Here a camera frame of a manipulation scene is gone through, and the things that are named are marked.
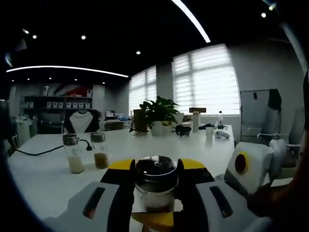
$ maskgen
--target window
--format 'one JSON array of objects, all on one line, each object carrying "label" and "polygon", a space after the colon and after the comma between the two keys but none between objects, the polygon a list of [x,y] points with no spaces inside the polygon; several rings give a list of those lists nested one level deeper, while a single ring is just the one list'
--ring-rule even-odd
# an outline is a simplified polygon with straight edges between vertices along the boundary
[{"label": "window", "polygon": [[173,60],[174,101],[188,114],[189,107],[206,107],[206,115],[239,115],[239,90],[230,54],[224,44],[203,48]]},{"label": "window", "polygon": [[133,76],[130,81],[129,115],[140,109],[144,100],[156,100],[156,67],[151,67]]}]

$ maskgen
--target glass jar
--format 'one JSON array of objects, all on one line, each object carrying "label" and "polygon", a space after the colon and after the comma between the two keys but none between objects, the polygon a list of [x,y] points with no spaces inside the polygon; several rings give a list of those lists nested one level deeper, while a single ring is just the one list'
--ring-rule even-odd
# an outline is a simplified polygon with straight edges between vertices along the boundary
[{"label": "glass jar", "polygon": [[109,166],[105,134],[94,132],[90,134],[91,145],[94,150],[96,167],[104,169]]},{"label": "glass jar", "polygon": [[64,150],[67,154],[70,171],[73,174],[79,174],[84,171],[82,159],[78,155],[78,138],[76,134],[64,134],[62,136]]}]

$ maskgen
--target black ceiling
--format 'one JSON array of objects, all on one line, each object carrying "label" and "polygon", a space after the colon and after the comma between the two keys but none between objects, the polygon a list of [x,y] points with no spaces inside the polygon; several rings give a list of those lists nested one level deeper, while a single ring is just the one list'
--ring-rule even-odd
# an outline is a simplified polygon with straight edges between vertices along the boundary
[{"label": "black ceiling", "polygon": [[[19,31],[25,28],[30,34],[21,31],[27,49],[12,54],[13,66],[65,65],[131,76],[213,43],[284,38],[276,16],[261,0],[182,2],[211,43],[206,44],[171,0],[24,1],[15,7],[11,20],[18,21]],[[262,12],[267,13],[266,18],[261,17]]]}]

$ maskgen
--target white table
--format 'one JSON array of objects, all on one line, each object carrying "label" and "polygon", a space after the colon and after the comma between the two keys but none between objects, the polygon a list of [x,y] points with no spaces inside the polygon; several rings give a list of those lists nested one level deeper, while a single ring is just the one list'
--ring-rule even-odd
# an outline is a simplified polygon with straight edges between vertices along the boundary
[{"label": "white table", "polygon": [[[205,130],[179,137],[152,137],[129,134],[128,130],[107,131],[106,145],[110,163],[118,160],[141,159],[146,156],[167,156],[172,159],[191,158],[202,162],[215,177],[225,172],[234,151],[232,127],[230,138],[206,141]],[[90,141],[90,134],[78,134]],[[40,153],[62,145],[61,134],[36,135],[19,149],[28,153]],[[67,208],[68,200],[92,181],[100,181],[106,172],[94,165],[94,153],[86,151],[86,143],[80,142],[80,156],[85,166],[81,174],[71,174],[64,148],[42,156],[32,157],[15,152],[9,159],[9,167],[22,195],[33,212],[41,219],[57,217]]]}]

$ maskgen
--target white flower pot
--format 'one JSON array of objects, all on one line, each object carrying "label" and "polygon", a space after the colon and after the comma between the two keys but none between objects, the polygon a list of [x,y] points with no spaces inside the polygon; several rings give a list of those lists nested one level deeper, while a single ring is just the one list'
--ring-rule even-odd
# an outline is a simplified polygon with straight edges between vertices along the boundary
[{"label": "white flower pot", "polygon": [[168,132],[170,132],[170,126],[164,126],[161,121],[152,123],[152,136],[165,136]]}]

